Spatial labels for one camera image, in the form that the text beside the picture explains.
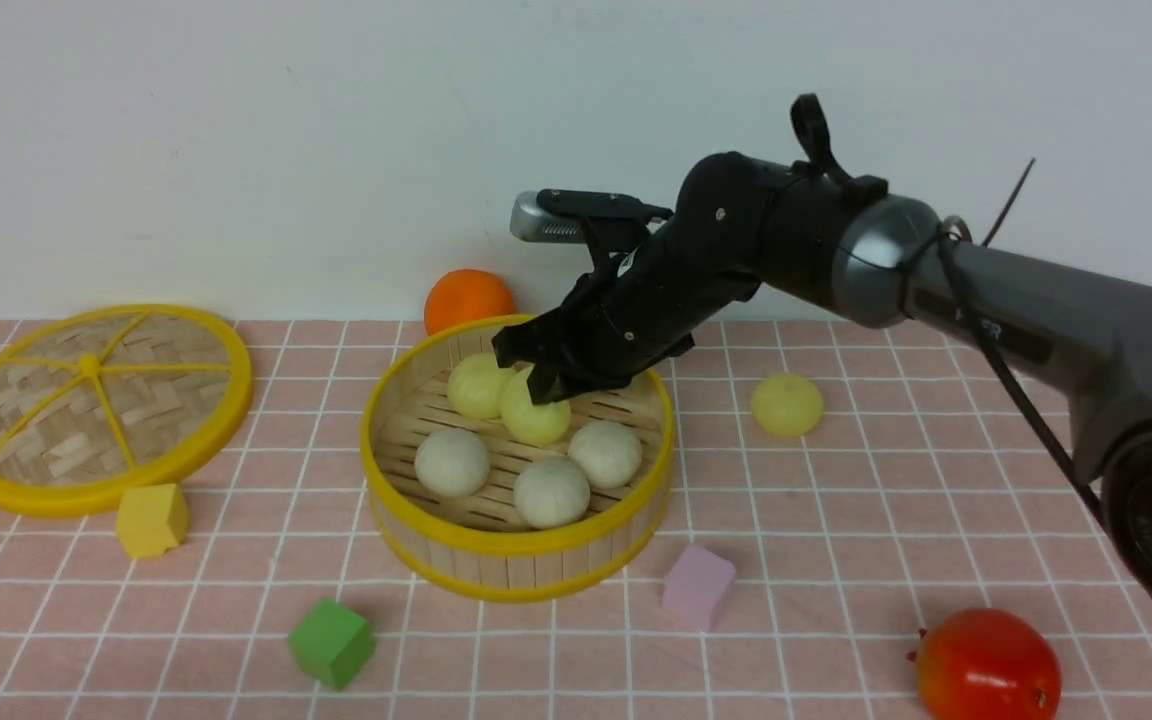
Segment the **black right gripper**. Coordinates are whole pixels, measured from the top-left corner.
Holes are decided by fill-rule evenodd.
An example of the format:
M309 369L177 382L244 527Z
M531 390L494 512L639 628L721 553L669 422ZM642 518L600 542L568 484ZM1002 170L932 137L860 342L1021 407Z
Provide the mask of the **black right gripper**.
M673 217L630 252L596 256L556 309L492 338L499 366L531 363L532 406L621 389L690 350L692 331L760 287L828 309L847 229L847 177L829 160L788 167L741 152L685 174Z

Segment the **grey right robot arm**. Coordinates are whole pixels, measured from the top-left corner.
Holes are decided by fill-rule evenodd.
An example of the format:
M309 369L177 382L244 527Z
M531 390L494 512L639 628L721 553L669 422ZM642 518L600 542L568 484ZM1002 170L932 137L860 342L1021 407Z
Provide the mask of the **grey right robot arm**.
M1068 400L1071 448L1053 457L1075 486L1101 484L1102 528L1152 596L1151 286L973 243L882 179L740 152L695 164L673 210L521 194L511 232L594 259L561 305L493 338L500 365L535 365L536 401L626 387L760 287L867 329L923 323L977 346L1007 386L1023 373Z

